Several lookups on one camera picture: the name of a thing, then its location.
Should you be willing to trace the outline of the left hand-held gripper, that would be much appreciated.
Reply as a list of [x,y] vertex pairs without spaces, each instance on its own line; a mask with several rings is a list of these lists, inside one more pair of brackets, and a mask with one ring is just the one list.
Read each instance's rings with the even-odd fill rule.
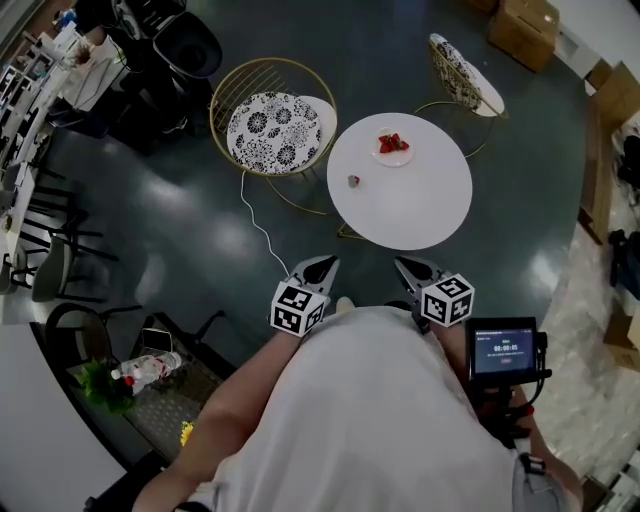
[[294,269],[298,279],[289,277],[278,284],[271,301],[270,325],[297,337],[308,334],[324,318],[339,266],[340,259],[334,255],[300,262]]

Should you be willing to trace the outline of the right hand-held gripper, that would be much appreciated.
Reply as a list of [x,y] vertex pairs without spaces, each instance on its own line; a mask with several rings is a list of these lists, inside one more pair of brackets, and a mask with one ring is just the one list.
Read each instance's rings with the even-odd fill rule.
[[[448,328],[471,316],[474,287],[461,274],[441,279],[444,271],[440,267],[414,256],[396,256],[394,267],[412,298],[411,311],[419,312],[422,319]],[[427,282],[436,283],[423,288]]]

